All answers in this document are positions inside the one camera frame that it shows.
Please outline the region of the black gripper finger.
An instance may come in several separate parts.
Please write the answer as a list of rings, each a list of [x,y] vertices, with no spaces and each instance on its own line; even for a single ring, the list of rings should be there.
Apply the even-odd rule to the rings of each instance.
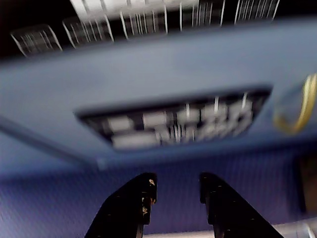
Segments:
[[[200,202],[216,238],[281,238],[282,235],[234,188],[212,173],[201,173]]]
[[[157,201],[157,175],[142,173],[110,195],[101,205],[86,238],[141,238]]]

